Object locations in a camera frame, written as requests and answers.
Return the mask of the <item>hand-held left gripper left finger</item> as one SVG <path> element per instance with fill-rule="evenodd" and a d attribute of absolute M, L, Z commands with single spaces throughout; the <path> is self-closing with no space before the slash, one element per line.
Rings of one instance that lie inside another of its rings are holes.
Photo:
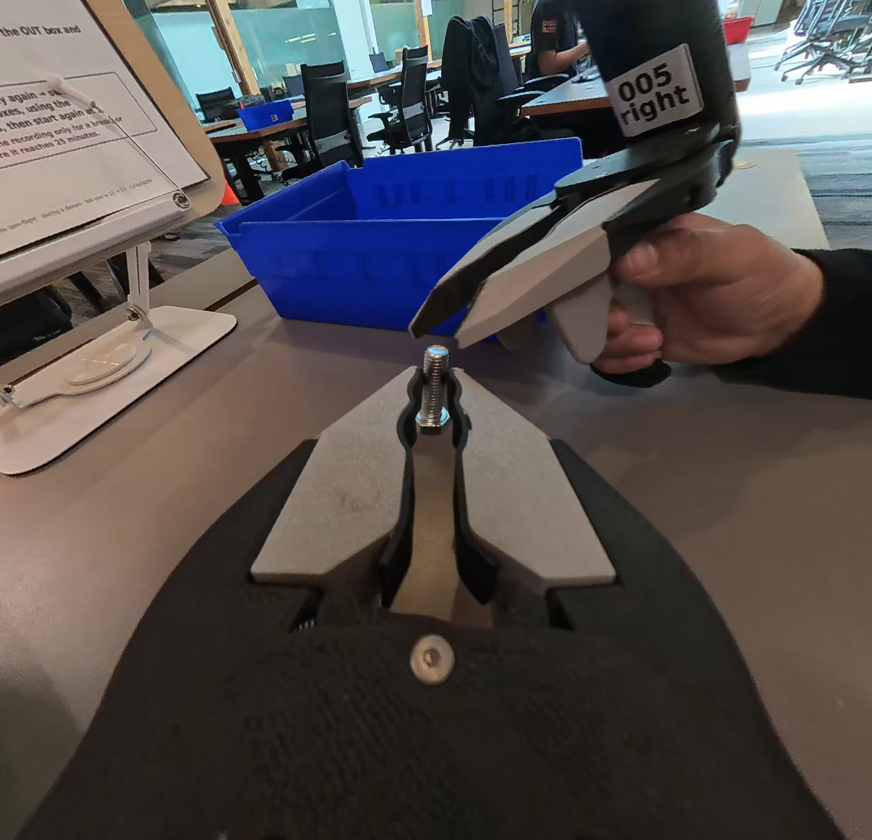
<path fill-rule="evenodd" d="M 391 605 L 411 561 L 417 399 L 410 366 L 321 432 L 250 568 L 257 583 Z"/>

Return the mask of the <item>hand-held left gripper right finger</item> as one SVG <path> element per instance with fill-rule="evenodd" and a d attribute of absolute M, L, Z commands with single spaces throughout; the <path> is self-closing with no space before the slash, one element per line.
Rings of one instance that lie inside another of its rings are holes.
<path fill-rule="evenodd" d="M 450 372 L 454 551 L 482 605 L 520 590 L 611 585 L 616 570 L 550 438 L 461 369 Z"/>

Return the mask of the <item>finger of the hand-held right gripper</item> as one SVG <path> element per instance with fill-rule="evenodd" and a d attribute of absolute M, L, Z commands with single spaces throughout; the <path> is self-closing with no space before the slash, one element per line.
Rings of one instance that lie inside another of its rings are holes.
<path fill-rule="evenodd" d="M 455 334 L 467 348 L 604 278 L 600 299 L 607 323 L 612 258 L 604 223 L 659 183 L 650 179 L 582 203 L 536 244 L 484 282 Z"/>
<path fill-rule="evenodd" d="M 491 275 L 542 240 L 567 214 L 567 207 L 560 202 L 536 201 L 503 220 L 431 289 L 409 324 L 412 337 L 433 333 L 437 326 L 471 307 Z"/>

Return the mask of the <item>blue plastic bin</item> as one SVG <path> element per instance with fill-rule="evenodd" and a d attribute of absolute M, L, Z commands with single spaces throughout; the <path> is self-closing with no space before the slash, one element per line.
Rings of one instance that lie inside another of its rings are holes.
<path fill-rule="evenodd" d="M 338 162 L 216 226 L 282 318 L 406 332 L 480 239 L 582 166 L 577 137 Z"/>

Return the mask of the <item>steel hex bolt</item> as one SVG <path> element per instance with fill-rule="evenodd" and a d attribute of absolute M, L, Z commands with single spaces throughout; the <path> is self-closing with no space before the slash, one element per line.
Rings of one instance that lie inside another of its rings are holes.
<path fill-rule="evenodd" d="M 423 386 L 420 410 L 416 423 L 421 434 L 435 435 L 449 422 L 445 406 L 446 375 L 449 369 L 449 351 L 446 346 L 429 346 L 423 358 Z"/>

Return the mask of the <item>person's right hand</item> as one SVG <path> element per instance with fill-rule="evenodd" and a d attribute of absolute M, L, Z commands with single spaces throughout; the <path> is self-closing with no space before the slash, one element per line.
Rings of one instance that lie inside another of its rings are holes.
<path fill-rule="evenodd" d="M 616 261 L 616 279 L 647 290 L 652 325 L 609 307 L 594 368 L 625 375 L 662 359 L 718 366 L 779 350 L 822 303 L 824 278 L 809 257 L 759 230 L 701 214 L 677 217 Z"/>

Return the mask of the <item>wooden office desk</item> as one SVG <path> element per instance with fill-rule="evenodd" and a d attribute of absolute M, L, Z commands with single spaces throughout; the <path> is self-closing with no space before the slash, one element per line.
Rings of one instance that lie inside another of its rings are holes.
<path fill-rule="evenodd" d="M 520 109 L 528 117 L 567 115 L 588 110 L 608 110 L 611 101 L 604 82 L 599 79 L 581 80 L 579 76 L 560 83 L 555 88 L 539 94 Z"/>
<path fill-rule="evenodd" d="M 349 129 L 341 128 L 340 133 L 331 139 L 315 137 L 314 130 L 305 115 L 305 109 L 298 112 L 289 122 L 271 124 L 264 128 L 246 129 L 239 121 L 233 121 L 221 128 L 218 124 L 214 124 L 212 130 L 207 132 L 207 136 L 219 158 L 222 159 L 223 165 L 225 167 L 228 163 L 233 165 L 235 176 L 226 173 L 225 177 L 240 202 L 246 205 L 264 197 L 260 180 L 256 171 L 248 163 L 247 156 L 258 149 L 266 150 L 272 141 L 280 141 L 286 137 L 306 139 L 311 149 L 311 160 L 301 154 L 295 144 L 290 147 L 294 158 L 297 159 L 297 175 L 301 178 L 307 178 L 338 161 L 345 161 L 352 168 L 361 167 L 364 156 L 355 113 L 372 100 L 371 94 L 350 100 L 348 113 L 344 116 Z"/>

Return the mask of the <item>cluster of office chairs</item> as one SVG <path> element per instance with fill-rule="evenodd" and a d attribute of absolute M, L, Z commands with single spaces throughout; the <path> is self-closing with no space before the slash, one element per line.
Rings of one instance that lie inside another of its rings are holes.
<path fill-rule="evenodd" d="M 793 74 L 799 86 L 830 67 L 850 83 L 870 82 L 871 0 L 806 0 L 792 32 L 797 42 L 773 68 L 781 83 Z"/>

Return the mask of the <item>office chair with black jacket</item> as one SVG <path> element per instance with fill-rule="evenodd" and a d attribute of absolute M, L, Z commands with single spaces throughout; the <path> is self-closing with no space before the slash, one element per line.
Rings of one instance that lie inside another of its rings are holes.
<path fill-rule="evenodd" d="M 441 86 L 448 98 L 451 147 L 533 142 L 541 135 L 520 108 L 531 98 L 509 55 L 505 28 L 489 18 L 452 17 L 446 25 Z"/>

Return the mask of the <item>small blue bin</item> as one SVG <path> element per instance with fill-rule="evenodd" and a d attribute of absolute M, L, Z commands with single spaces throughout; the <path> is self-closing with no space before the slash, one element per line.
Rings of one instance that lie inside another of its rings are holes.
<path fill-rule="evenodd" d="M 245 129 L 253 132 L 291 122 L 294 109 L 289 99 L 283 98 L 253 106 L 240 106 L 237 113 Z"/>

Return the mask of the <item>instruction sheet on white stand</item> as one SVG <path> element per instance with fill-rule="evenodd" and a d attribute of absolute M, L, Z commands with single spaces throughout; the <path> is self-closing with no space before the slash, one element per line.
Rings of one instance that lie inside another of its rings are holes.
<path fill-rule="evenodd" d="M 2 473 L 40 469 L 227 337 L 234 316 L 149 305 L 151 242 L 214 211 L 223 166 L 205 130 L 121 0 L 82 0 L 206 179 L 2 253 L 2 305 L 125 253 L 125 318 L 34 374 L 2 385 Z"/>

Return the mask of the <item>printed instruction sheet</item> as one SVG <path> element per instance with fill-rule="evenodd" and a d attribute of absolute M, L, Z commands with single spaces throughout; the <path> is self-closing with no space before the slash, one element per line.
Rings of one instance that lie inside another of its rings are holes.
<path fill-rule="evenodd" d="M 2 253 L 206 179 L 82 0 L 1 0 L 1 169 Z"/>

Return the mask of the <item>wooden support post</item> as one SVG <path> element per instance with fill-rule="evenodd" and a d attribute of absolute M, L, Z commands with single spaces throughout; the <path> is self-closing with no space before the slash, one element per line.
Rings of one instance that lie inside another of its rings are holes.
<path fill-rule="evenodd" d="M 258 94 L 260 87 L 227 0 L 204 0 L 212 16 L 219 46 L 230 63 L 236 83 L 243 94 Z"/>

